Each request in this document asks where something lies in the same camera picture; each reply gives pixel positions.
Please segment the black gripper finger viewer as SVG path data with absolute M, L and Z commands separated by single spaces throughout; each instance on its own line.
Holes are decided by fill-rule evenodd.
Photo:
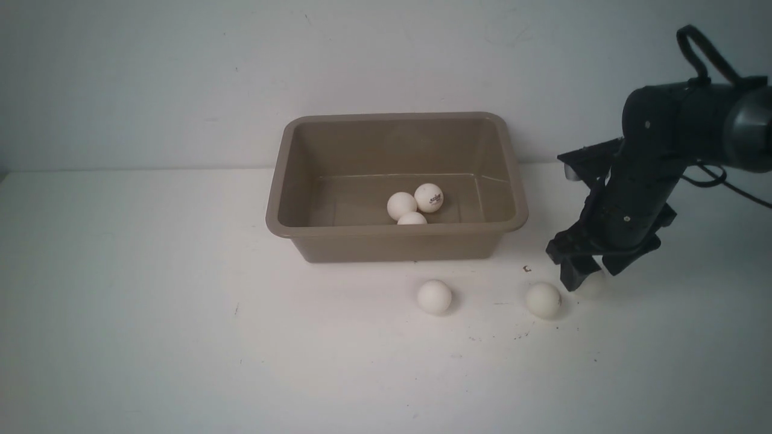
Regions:
M 592 256 L 565 257 L 560 261 L 560 281 L 568 292 L 573 293 L 590 275 L 601 270 Z
M 602 256 L 602 263 L 610 275 L 618 275 L 640 257 L 656 251 L 661 245 L 659 238 L 649 238 L 640 245 L 625 251 L 615 251 Z

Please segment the black gripper body viewer right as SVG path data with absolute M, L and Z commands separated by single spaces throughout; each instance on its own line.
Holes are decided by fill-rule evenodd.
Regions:
M 615 157 L 609 176 L 590 187 L 576 223 L 549 241 L 549 258 L 559 264 L 565 257 L 602 257 L 658 238 L 676 215 L 667 200 L 685 170 L 683 159 Z

